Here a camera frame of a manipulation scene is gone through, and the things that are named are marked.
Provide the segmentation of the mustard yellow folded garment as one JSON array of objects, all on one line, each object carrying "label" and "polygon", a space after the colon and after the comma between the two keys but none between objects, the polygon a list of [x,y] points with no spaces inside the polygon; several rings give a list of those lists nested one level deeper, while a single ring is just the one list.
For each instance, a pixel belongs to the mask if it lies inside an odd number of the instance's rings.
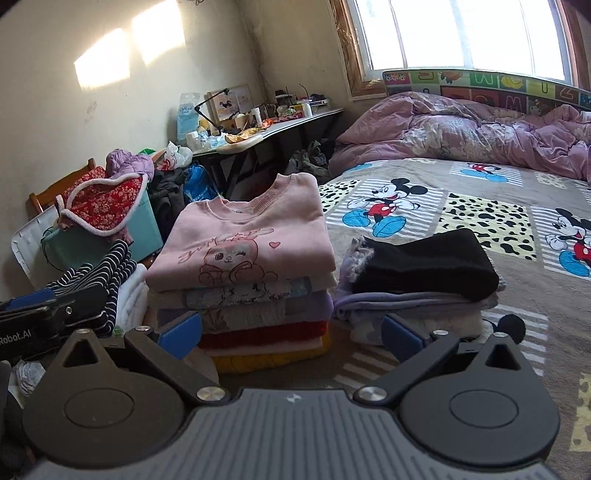
[{"label": "mustard yellow folded garment", "polygon": [[218,373],[245,374],[315,359],[327,353],[331,346],[332,338],[329,332],[327,332],[322,337],[308,341],[307,347],[304,347],[304,342],[301,342],[297,350],[290,352],[216,357],[211,354],[211,359]]}]

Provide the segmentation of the grey Mickey Mouse blanket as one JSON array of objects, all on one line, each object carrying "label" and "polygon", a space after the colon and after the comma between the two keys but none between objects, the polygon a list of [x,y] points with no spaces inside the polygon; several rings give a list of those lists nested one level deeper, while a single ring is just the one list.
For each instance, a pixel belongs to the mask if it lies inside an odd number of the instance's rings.
[{"label": "grey Mickey Mouse blanket", "polygon": [[590,474],[589,212],[508,199],[437,165],[360,175],[325,217],[335,306],[398,366],[356,389],[246,389],[216,417],[222,479]]}]

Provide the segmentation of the black desk lamp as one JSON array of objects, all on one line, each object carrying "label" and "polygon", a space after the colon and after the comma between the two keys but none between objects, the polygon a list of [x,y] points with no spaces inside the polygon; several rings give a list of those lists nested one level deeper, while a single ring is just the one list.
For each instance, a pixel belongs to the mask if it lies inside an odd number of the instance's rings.
[{"label": "black desk lamp", "polygon": [[218,131],[221,131],[222,127],[221,123],[219,123],[219,118],[215,108],[215,99],[221,95],[228,95],[229,92],[230,90],[228,88],[224,88],[215,92],[206,92],[204,95],[204,100],[195,104],[193,107],[193,110],[197,112],[199,117],[204,118]]}]

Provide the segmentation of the purple floral duvet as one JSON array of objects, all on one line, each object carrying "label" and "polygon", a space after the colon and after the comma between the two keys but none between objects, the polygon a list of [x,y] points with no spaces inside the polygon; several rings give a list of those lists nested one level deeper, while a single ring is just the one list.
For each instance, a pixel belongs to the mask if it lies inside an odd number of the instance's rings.
[{"label": "purple floral duvet", "polygon": [[446,159],[590,180],[590,114],[560,105],[542,116],[404,92],[370,107],[335,141],[329,172],[375,160]]}]

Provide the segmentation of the striped black white garment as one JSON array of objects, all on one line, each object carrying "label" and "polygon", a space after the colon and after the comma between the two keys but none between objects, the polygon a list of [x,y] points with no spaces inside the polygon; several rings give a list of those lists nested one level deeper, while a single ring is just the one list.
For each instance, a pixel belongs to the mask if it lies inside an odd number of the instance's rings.
[{"label": "striped black white garment", "polygon": [[106,320],[96,333],[99,336],[110,336],[115,329],[119,287],[135,272],[136,267],[137,263],[131,258],[128,244],[124,240],[116,240],[96,265],[84,263],[79,268],[69,268],[46,287],[56,297],[95,286],[105,289],[107,300],[103,311]]}]

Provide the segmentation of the grey purple folded garment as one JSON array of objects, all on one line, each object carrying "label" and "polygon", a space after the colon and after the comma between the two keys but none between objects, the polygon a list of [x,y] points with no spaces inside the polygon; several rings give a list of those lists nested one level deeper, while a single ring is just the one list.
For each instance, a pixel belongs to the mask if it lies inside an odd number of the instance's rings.
[{"label": "grey purple folded garment", "polygon": [[342,259],[339,283],[332,294],[335,319],[353,324],[355,316],[376,316],[382,312],[394,312],[404,319],[448,318],[496,307],[498,294],[507,288],[505,279],[499,276],[497,290],[478,302],[469,302],[460,295],[441,292],[353,294],[353,280],[358,279],[370,259],[376,257],[375,250],[375,247],[369,246],[369,240],[365,237],[352,240]]}]

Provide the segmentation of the wooden chair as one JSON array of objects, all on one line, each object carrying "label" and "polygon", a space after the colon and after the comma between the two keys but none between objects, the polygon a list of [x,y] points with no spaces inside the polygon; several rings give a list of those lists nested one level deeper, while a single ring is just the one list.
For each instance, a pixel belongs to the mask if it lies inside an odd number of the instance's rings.
[{"label": "wooden chair", "polygon": [[50,207],[53,204],[55,197],[58,194],[63,193],[68,188],[72,187],[76,181],[78,181],[82,176],[89,173],[96,167],[96,162],[94,158],[89,158],[86,165],[82,168],[66,175],[65,177],[61,178],[60,180],[54,182],[49,187],[47,187],[42,192],[35,194],[31,193],[29,195],[29,203],[32,207],[33,212],[38,215],[41,214],[46,208]]}]

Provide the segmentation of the black folded garment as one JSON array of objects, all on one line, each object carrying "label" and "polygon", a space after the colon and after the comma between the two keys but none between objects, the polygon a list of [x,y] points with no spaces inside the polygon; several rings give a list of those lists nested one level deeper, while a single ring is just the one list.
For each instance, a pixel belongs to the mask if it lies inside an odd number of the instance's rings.
[{"label": "black folded garment", "polygon": [[400,245],[366,239],[376,257],[353,280],[353,293],[441,292],[478,302],[499,286],[499,275],[469,229]]}]

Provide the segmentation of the pink child sweatshirt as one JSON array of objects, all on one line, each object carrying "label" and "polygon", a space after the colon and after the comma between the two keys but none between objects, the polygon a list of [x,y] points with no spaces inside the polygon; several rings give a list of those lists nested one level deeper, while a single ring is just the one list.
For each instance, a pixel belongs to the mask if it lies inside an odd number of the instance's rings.
[{"label": "pink child sweatshirt", "polygon": [[186,206],[147,270],[154,292],[317,277],[335,271],[318,183],[308,173],[277,176],[249,202]]}]

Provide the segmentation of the red floral padded jacket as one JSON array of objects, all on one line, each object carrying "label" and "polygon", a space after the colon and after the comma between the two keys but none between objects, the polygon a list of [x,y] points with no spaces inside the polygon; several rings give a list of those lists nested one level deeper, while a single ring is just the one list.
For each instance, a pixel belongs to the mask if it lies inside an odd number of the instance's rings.
[{"label": "red floral padded jacket", "polygon": [[102,238],[119,234],[138,208],[147,180],[137,173],[108,178],[103,167],[94,168],[56,196],[58,225]]}]

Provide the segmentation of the cluttered desk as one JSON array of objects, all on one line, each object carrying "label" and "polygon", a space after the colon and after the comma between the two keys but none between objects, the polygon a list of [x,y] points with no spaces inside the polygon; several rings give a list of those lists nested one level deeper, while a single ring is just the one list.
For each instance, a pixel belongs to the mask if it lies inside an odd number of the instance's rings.
[{"label": "cluttered desk", "polygon": [[284,91],[276,92],[276,101],[270,124],[249,139],[193,154],[192,162],[204,167],[224,197],[231,197],[238,184],[260,173],[283,172],[291,151],[308,147],[312,139],[331,136],[345,112],[324,95],[297,99]]}]

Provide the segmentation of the blue tissue pack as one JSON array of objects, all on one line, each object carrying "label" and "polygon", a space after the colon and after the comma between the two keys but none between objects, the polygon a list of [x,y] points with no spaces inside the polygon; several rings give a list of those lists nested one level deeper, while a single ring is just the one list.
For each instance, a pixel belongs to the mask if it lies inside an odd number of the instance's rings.
[{"label": "blue tissue pack", "polygon": [[197,92],[181,93],[176,112],[176,140],[186,144],[186,135],[197,129],[198,115],[194,107],[199,103]]}]

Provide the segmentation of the framed picture on desk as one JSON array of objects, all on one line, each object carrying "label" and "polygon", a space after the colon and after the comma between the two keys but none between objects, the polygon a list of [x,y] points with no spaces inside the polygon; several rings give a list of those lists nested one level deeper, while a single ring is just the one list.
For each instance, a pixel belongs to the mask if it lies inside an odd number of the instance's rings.
[{"label": "framed picture on desk", "polygon": [[252,92],[248,84],[228,87],[228,95],[221,95],[215,99],[215,108],[220,121],[231,119],[242,113],[249,113],[254,107]]}]

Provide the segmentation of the purple puffy jacket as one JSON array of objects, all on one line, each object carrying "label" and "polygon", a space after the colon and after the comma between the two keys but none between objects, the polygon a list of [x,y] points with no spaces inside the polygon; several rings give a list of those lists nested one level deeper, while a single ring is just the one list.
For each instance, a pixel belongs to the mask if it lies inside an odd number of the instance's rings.
[{"label": "purple puffy jacket", "polygon": [[145,175],[151,181],[155,171],[150,156],[143,153],[133,154],[123,149],[115,149],[108,153],[105,166],[108,178],[118,178],[125,174],[137,173]]}]

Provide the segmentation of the dark red folded garment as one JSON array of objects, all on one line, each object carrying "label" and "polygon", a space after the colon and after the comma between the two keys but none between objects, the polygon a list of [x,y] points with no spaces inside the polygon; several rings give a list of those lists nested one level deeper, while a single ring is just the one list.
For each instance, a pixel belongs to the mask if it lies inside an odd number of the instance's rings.
[{"label": "dark red folded garment", "polygon": [[259,347],[281,342],[303,342],[321,338],[329,330],[328,321],[297,322],[247,330],[204,334],[198,346],[204,350]]}]

